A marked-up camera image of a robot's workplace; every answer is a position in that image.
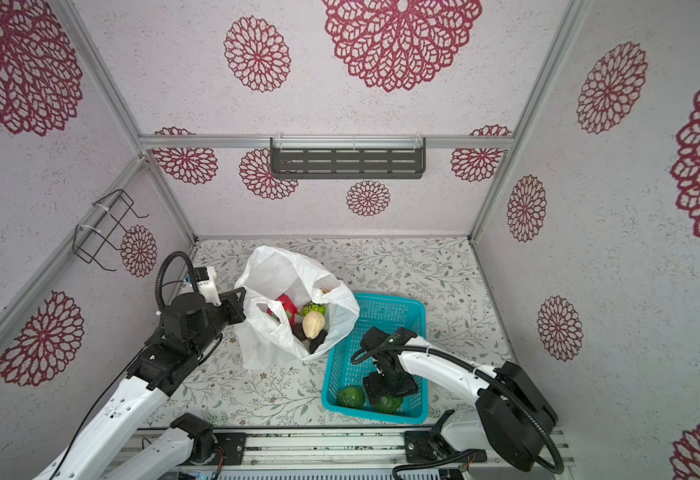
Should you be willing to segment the white plastic bag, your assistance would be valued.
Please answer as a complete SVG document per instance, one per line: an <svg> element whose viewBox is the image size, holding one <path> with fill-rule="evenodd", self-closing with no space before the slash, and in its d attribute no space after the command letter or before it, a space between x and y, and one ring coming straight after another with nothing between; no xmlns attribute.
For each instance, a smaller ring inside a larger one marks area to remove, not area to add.
<svg viewBox="0 0 700 480"><path fill-rule="evenodd" d="M328 354L354 329L354 293L318 261L260 246L235 286L245 290L243 323L234 327L243 366L266 370Z"/></svg>

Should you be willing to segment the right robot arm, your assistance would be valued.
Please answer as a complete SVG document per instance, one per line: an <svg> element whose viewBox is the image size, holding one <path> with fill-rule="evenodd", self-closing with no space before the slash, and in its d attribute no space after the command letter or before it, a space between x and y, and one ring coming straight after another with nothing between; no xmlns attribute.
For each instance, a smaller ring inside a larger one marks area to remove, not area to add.
<svg viewBox="0 0 700 480"><path fill-rule="evenodd" d="M388 334L376 327L362 338L351 362L373 361L363 381L368 399L405 398L417 393L422 378L450 390L469 410L446 411L426 433L410 438L419 467L468 464L489 450L514 468L541 466L555 475L565 471L552 432L558 415L517 364L479 365L441 350L406 328Z"/></svg>

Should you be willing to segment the light green custard apple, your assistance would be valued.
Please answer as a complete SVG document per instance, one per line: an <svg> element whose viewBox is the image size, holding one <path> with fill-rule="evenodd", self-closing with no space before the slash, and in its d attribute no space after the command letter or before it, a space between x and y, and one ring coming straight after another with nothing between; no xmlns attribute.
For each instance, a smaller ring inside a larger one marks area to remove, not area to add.
<svg viewBox="0 0 700 480"><path fill-rule="evenodd" d="M318 312L321 315L326 315L327 305L326 304L318 304L318 303L314 303L314 302L308 302L307 304L305 304L301 308L300 315L302 317L305 317L311 312Z"/></svg>

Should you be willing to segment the dark avocado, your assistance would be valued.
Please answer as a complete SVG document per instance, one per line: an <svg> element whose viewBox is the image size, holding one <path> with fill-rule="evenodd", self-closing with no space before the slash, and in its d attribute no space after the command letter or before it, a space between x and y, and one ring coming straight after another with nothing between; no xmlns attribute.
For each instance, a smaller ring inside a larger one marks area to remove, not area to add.
<svg viewBox="0 0 700 480"><path fill-rule="evenodd" d="M328 331L326 329L321 330L315 338L310 340L309 352L311 354L314 354L318 350L318 348L325 342L327 336Z"/></svg>

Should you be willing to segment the red dragon fruit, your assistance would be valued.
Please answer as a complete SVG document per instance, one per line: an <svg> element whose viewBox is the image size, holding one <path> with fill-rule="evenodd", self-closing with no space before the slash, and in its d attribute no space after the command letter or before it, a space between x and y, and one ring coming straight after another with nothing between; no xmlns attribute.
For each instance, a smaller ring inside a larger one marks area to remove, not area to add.
<svg viewBox="0 0 700 480"><path fill-rule="evenodd" d="M290 327L293 327L296 323L296 317L299 313L299 309L294 304L294 302L291 300L291 298L289 296L287 296L286 294L283 294L280 297L278 297L277 301L279 302L283 311L285 312L286 320L288 321L288 325Z"/></svg>

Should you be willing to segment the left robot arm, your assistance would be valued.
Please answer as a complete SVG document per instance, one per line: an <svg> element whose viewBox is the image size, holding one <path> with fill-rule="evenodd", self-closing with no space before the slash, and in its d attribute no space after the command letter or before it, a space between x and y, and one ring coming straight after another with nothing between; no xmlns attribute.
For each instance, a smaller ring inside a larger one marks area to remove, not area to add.
<svg viewBox="0 0 700 480"><path fill-rule="evenodd" d="M220 293L210 267L170 253L159 267L159 323L144 346L94 401L67 447L41 479L98 479L145 419L203 366L224 331L245 319L245 288Z"/></svg>

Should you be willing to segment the beige pear fruit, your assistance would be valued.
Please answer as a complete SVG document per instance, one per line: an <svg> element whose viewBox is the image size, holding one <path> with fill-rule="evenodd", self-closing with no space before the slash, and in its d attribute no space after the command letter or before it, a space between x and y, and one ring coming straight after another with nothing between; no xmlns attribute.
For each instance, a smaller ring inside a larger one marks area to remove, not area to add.
<svg viewBox="0 0 700 480"><path fill-rule="evenodd" d="M325 316L320 311L308 312L302 321L302 328L308 339L315 339L324 330Z"/></svg>

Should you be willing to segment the green avocado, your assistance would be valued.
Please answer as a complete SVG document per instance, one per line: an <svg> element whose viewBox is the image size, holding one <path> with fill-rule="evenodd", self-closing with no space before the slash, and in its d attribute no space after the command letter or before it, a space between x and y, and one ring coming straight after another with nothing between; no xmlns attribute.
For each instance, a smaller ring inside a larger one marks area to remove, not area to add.
<svg viewBox="0 0 700 480"><path fill-rule="evenodd" d="M359 385L347 386L337 393L336 402L343 408L362 409L366 403L365 390Z"/></svg>

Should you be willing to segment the dark green round fruit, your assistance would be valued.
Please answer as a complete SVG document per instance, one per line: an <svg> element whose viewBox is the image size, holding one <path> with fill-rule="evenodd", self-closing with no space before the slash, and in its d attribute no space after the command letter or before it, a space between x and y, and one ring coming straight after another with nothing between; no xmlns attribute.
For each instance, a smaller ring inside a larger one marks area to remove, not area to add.
<svg viewBox="0 0 700 480"><path fill-rule="evenodd" d="M377 398L374 409L378 413L387 415L397 415L400 411L404 399L398 396L385 395Z"/></svg>

